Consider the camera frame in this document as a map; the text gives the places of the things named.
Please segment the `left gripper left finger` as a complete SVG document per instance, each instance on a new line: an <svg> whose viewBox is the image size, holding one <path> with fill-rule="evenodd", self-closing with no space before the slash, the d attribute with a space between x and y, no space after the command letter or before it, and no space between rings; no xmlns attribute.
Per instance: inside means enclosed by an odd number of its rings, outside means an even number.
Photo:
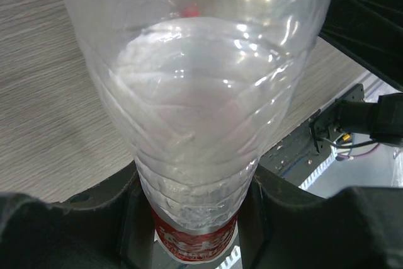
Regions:
<svg viewBox="0 0 403 269"><path fill-rule="evenodd" d="M1 268L151 268L153 245L135 163L65 202L1 193Z"/></svg>

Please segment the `red cap clear bottle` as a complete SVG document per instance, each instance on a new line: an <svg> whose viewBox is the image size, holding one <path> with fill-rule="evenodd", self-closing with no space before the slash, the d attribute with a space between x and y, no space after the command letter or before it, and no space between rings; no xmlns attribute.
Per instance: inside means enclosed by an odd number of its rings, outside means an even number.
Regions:
<svg viewBox="0 0 403 269"><path fill-rule="evenodd" d="M64 0L161 244L216 260L330 0Z"/></svg>

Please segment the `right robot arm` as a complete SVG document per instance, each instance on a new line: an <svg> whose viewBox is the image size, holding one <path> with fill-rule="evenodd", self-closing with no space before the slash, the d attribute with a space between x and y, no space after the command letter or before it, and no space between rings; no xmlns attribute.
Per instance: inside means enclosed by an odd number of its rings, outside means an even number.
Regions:
<svg viewBox="0 0 403 269"><path fill-rule="evenodd" d="M402 147L402 0L331 0L320 36L397 90L375 103L338 101L332 122Z"/></svg>

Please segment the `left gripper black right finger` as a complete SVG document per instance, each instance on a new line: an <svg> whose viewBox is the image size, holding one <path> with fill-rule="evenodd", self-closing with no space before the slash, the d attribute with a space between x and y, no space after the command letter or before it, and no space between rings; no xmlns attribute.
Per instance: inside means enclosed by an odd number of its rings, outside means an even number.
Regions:
<svg viewBox="0 0 403 269"><path fill-rule="evenodd" d="M244 268L401 268L402 190L324 199L258 167L238 230Z"/></svg>

